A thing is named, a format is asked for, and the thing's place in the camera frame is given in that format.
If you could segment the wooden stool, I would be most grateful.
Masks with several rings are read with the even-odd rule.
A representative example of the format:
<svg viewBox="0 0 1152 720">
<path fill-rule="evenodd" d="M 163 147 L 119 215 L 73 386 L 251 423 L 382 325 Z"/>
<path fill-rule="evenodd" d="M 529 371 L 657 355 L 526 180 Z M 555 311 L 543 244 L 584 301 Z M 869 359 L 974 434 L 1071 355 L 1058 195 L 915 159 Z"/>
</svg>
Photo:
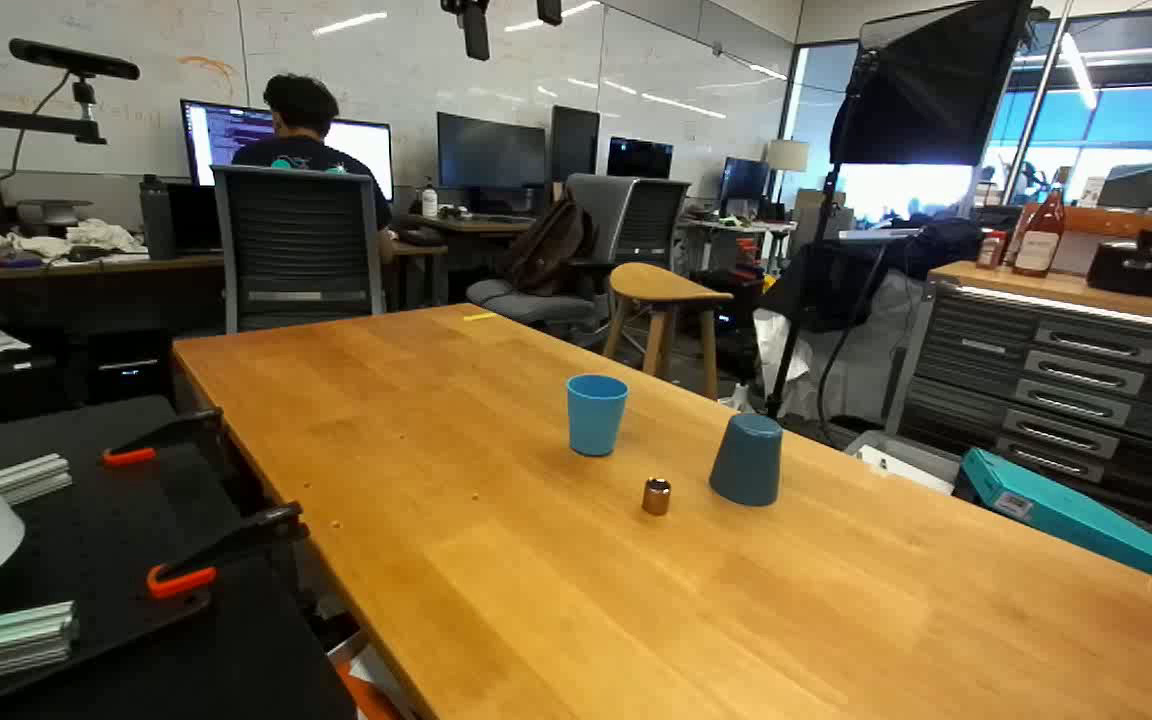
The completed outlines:
<svg viewBox="0 0 1152 720">
<path fill-rule="evenodd" d="M 648 339 L 639 367 L 648 375 L 670 371 L 674 327 L 684 308 L 700 311 L 700 386 L 708 397 L 721 397 L 721 367 L 717 367 L 717 311 L 728 304 L 728 294 L 697 283 L 674 270 L 627 259 L 610 271 L 613 315 L 605 334 L 605 355 L 620 351 L 624 325 L 632 308 L 648 311 Z"/>
</svg>

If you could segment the grey drawer cabinet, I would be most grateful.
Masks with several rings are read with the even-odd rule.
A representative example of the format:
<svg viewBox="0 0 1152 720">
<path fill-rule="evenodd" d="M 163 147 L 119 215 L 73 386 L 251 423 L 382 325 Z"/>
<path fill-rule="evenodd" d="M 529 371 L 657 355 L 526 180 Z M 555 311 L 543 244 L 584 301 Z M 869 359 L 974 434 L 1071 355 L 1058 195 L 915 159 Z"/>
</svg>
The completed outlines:
<svg viewBox="0 0 1152 720">
<path fill-rule="evenodd" d="M 894 427 L 1152 512 L 1152 301 L 1071 277 L 946 263 Z"/>
</svg>

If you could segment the computer monitor lit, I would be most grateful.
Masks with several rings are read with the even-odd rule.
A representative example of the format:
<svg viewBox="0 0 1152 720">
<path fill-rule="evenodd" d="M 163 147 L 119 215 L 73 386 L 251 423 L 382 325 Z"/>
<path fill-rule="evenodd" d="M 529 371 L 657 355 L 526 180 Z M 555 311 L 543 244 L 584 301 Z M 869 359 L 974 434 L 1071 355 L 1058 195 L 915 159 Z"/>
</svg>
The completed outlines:
<svg viewBox="0 0 1152 720">
<path fill-rule="evenodd" d="M 189 147 L 189 177 L 211 183 L 211 168 L 230 164 L 242 147 L 273 137 L 269 107 L 185 99 L 179 127 Z M 382 121 L 335 121 L 325 137 L 330 147 L 357 158 L 391 193 L 391 127 Z"/>
</svg>

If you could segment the dark blue upturned cup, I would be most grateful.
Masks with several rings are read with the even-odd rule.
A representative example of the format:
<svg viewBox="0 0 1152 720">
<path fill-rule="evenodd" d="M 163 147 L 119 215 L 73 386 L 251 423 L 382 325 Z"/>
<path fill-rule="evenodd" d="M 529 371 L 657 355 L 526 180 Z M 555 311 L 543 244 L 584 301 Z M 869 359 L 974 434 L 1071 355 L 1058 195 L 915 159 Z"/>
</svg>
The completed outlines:
<svg viewBox="0 0 1152 720">
<path fill-rule="evenodd" d="M 786 427 L 767 417 L 734 417 L 717 450 L 708 490 L 746 507 L 767 507 L 782 496 Z"/>
</svg>

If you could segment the teal flat case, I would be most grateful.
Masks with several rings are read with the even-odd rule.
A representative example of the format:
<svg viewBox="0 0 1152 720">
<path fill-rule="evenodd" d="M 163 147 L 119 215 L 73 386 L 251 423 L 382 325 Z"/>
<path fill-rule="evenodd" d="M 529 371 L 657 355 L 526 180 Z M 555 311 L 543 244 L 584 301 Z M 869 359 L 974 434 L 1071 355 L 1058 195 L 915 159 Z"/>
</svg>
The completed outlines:
<svg viewBox="0 0 1152 720">
<path fill-rule="evenodd" d="M 1152 529 L 1139 521 L 990 450 L 964 453 L 959 479 L 983 507 L 1152 577 Z"/>
</svg>

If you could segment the orange black clamp near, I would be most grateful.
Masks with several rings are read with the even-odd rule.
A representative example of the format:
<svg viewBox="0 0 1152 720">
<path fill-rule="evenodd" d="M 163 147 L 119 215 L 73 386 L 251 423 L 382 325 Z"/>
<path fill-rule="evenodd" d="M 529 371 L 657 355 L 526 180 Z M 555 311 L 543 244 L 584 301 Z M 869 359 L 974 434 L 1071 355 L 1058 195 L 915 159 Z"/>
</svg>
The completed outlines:
<svg viewBox="0 0 1152 720">
<path fill-rule="evenodd" d="M 154 565 L 145 574 L 145 591 L 163 605 L 163 600 L 179 600 L 193 591 L 205 591 L 219 581 L 219 565 L 243 552 L 261 552 L 286 542 L 301 542 L 306 523 L 301 523 L 301 507 L 297 505 L 276 505 L 263 512 L 243 518 L 242 523 L 223 529 L 219 538 L 205 542 L 201 549 L 170 561 L 170 565 Z"/>
</svg>

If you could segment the orange black clamp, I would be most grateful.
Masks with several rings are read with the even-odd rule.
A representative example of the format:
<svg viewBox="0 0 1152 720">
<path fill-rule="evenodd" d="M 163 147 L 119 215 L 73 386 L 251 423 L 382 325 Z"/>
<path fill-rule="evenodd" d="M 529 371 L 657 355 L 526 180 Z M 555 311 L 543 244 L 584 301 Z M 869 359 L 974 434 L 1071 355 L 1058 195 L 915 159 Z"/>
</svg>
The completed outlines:
<svg viewBox="0 0 1152 720">
<path fill-rule="evenodd" d="M 163 605 L 163 600 L 179 600 L 193 591 L 205 591 L 219 581 L 219 565 L 243 552 L 261 552 L 286 542 L 301 542 L 306 523 L 301 523 L 301 507 L 297 505 L 276 505 L 263 512 L 243 518 L 242 523 L 223 529 L 219 538 L 205 542 L 201 549 L 170 561 L 170 565 L 154 565 L 145 574 L 145 591 Z"/>
<path fill-rule="evenodd" d="M 185 412 L 171 417 L 125 444 L 100 453 L 106 467 L 139 467 L 155 463 L 163 450 L 193 444 L 211 467 L 223 463 L 219 417 L 217 412 Z"/>
</svg>

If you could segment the light blue plastic cup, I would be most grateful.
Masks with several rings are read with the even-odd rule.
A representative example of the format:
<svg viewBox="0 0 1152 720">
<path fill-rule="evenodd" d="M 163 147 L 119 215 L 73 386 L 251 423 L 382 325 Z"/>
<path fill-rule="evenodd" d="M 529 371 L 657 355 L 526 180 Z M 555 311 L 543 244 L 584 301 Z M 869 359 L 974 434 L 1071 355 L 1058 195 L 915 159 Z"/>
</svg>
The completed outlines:
<svg viewBox="0 0 1152 720">
<path fill-rule="evenodd" d="M 620 419 L 627 408 L 627 386 L 616 375 L 567 380 L 567 450 L 578 457 L 613 457 Z"/>
</svg>

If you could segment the orange black clamp far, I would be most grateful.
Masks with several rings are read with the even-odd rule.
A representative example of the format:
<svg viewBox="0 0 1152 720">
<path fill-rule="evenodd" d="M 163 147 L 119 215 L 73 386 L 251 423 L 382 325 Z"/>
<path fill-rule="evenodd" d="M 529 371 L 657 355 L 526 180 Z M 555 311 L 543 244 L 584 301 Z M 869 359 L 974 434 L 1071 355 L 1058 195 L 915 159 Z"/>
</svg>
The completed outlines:
<svg viewBox="0 0 1152 720">
<path fill-rule="evenodd" d="M 106 467 L 139 467 L 155 463 L 163 450 L 193 444 L 211 467 L 223 463 L 219 417 L 217 412 L 185 412 L 171 417 L 125 444 L 100 453 Z"/>
</svg>

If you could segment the seated person dark shirt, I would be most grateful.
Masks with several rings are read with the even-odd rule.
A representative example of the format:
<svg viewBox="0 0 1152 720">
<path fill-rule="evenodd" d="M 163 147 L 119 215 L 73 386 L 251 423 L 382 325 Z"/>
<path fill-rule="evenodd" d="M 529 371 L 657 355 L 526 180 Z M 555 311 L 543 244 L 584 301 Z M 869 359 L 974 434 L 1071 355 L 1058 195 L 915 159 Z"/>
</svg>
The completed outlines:
<svg viewBox="0 0 1152 720">
<path fill-rule="evenodd" d="M 273 134 L 258 144 L 243 144 L 235 164 L 374 177 L 364 159 L 330 144 L 330 127 L 335 124 L 340 105 L 318 78 L 273 78 L 263 85 L 263 105 L 273 114 Z"/>
</svg>

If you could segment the black softbox light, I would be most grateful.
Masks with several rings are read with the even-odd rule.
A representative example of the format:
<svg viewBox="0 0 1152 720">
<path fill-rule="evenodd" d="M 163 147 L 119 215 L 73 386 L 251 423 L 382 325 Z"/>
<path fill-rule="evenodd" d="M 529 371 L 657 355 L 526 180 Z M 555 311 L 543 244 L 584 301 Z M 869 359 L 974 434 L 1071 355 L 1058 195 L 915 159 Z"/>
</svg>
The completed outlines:
<svg viewBox="0 0 1152 720">
<path fill-rule="evenodd" d="M 1033 0 L 951 0 L 862 29 L 831 164 L 977 164 Z"/>
</svg>

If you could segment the grey mesh office chair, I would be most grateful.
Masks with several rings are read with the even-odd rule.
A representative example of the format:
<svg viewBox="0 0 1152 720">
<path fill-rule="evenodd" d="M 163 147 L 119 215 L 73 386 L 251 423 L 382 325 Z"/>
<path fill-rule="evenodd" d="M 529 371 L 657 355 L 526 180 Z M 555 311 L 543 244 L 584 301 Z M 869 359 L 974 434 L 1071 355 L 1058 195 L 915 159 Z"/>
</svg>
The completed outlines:
<svg viewBox="0 0 1152 720">
<path fill-rule="evenodd" d="M 378 183 L 348 172 L 217 168 L 223 327 L 382 315 Z"/>
</svg>

